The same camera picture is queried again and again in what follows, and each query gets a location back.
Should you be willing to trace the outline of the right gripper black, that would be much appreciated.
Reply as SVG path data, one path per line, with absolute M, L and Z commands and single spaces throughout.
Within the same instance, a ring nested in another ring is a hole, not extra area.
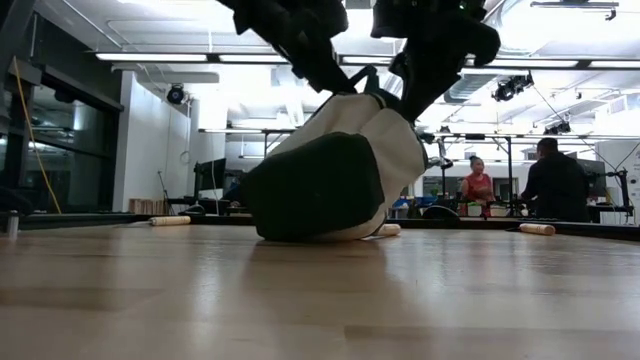
M 461 63 L 492 62 L 498 31 L 484 23 L 485 0 L 377 0 L 372 36 L 406 41 L 389 70 L 403 89 L 398 112 L 410 123 L 459 79 Z

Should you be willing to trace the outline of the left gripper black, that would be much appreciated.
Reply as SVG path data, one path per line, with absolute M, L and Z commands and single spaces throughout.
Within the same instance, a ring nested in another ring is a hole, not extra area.
M 328 39 L 348 29 L 348 16 L 341 0 L 217 1 L 233 11 L 238 35 L 252 30 L 265 40 L 276 40 L 307 25 L 318 30 L 321 35 L 309 32 L 287 35 L 272 47 L 291 64 L 292 72 L 306 79 L 316 92 L 355 92 Z

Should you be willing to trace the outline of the cream canvas bag green trim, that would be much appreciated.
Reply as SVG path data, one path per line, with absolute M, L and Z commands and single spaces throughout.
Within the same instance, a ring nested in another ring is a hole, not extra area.
M 424 146 L 379 87 L 330 96 L 241 181 L 257 233 L 271 241 L 377 235 L 402 190 L 428 168 Z

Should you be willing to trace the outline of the garden trowel wooden handle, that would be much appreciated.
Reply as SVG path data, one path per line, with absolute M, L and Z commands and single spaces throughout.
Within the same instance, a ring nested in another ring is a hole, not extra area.
M 148 220 L 149 224 L 154 227 L 166 227 L 166 226 L 182 226 L 189 225 L 191 223 L 190 216 L 162 216 L 152 217 Z

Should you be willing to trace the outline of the person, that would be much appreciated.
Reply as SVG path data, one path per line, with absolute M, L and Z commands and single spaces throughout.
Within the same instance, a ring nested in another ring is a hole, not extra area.
M 484 217 L 491 216 L 490 205 L 495 201 L 491 177 L 484 172 L 484 161 L 477 156 L 471 156 L 471 173 L 461 183 L 463 198 L 481 206 Z
M 554 138 L 541 139 L 536 151 L 538 160 L 529 167 L 521 199 L 535 203 L 537 218 L 588 222 L 589 184 L 583 168 L 559 151 Z

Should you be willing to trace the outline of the black computer monitor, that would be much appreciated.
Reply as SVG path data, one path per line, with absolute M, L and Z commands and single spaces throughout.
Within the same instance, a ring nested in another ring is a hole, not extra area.
M 590 197 L 605 197 L 607 191 L 605 164 L 601 161 L 582 160 L 587 176 Z
M 220 190 L 224 189 L 226 159 L 197 162 L 194 166 L 194 198 L 200 200 L 203 191 L 211 191 L 215 199 L 219 199 Z

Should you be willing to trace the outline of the long overhead light bar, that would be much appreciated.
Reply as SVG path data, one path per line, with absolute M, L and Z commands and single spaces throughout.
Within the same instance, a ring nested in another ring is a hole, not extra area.
M 280 65 L 286 60 L 277 54 L 259 53 L 128 53 L 97 52 L 96 58 L 114 63 L 226 63 L 251 65 Z M 345 66 L 388 66 L 393 56 L 338 55 L 337 63 Z M 562 70 L 577 71 L 640 71 L 640 59 L 569 59 L 569 58 L 496 58 L 487 65 L 491 69 Z

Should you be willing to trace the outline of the short pale cylinder object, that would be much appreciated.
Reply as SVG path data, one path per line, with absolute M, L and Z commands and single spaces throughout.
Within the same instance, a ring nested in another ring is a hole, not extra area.
M 542 235 L 542 236 L 553 236 L 556 233 L 556 229 L 552 225 L 534 224 L 534 223 L 520 224 L 518 227 L 518 230 L 522 233 Z

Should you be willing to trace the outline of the black monitor stand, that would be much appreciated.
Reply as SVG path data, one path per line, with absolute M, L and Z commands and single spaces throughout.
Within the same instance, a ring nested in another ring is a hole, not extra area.
M 622 168 L 621 170 L 607 172 L 606 176 L 610 178 L 614 178 L 618 183 L 618 187 L 621 191 L 621 200 L 622 200 L 622 204 L 620 205 L 620 208 L 622 208 L 627 215 L 634 216 L 634 206 L 630 203 L 630 198 L 629 198 L 629 191 L 627 186 L 627 174 L 628 174 L 628 171 L 625 168 Z

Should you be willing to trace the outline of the stack of wooden boxes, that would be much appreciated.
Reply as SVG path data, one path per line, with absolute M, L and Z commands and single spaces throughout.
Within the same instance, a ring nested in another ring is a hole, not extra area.
M 131 198 L 128 211 L 139 215 L 166 215 L 168 213 L 165 200 Z

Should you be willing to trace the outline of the silver ventilation duct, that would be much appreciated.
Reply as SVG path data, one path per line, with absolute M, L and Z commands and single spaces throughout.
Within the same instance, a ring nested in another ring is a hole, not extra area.
M 474 60 L 471 56 L 461 62 L 459 80 L 443 94 L 446 104 L 461 105 L 467 102 L 475 92 L 497 77 L 492 69 L 476 67 Z

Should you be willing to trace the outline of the black background rig frame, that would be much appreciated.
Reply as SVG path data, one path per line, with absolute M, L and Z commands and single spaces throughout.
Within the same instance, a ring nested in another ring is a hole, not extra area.
M 286 140 L 295 129 L 264 129 L 263 159 L 265 159 L 281 142 Z
M 501 164 L 506 163 L 508 168 L 508 197 L 507 197 L 507 214 L 514 215 L 516 209 L 516 195 L 513 193 L 513 156 L 512 156 L 512 139 L 513 135 L 506 134 L 483 134 L 483 133 L 451 133 L 451 132 L 435 132 L 425 133 L 424 141 L 428 144 L 438 145 L 438 156 L 435 160 L 431 160 L 430 163 L 433 166 L 437 166 L 441 170 L 442 177 L 442 192 L 446 193 L 446 171 L 454 166 L 455 161 L 447 157 L 447 150 L 445 143 L 447 138 L 458 140 L 480 142 L 491 140 L 499 149 L 507 154 L 507 160 L 501 161 Z

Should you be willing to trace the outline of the black aluminium table frame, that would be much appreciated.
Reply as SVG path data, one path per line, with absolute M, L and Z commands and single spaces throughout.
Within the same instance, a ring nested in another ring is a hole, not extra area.
M 57 229 L 72 227 L 90 227 L 102 225 L 122 225 L 143 222 L 148 215 L 129 213 L 114 214 L 33 214 L 19 218 L 20 230 Z M 592 223 L 544 222 L 529 219 L 492 218 L 481 220 L 478 218 L 461 218 L 460 220 L 424 220 L 424 219 L 391 219 L 390 224 L 400 225 L 403 229 L 450 229 L 450 230 L 507 230 L 520 224 L 551 225 L 557 234 L 608 238 L 617 240 L 640 241 L 640 226 L 631 225 L 603 225 Z

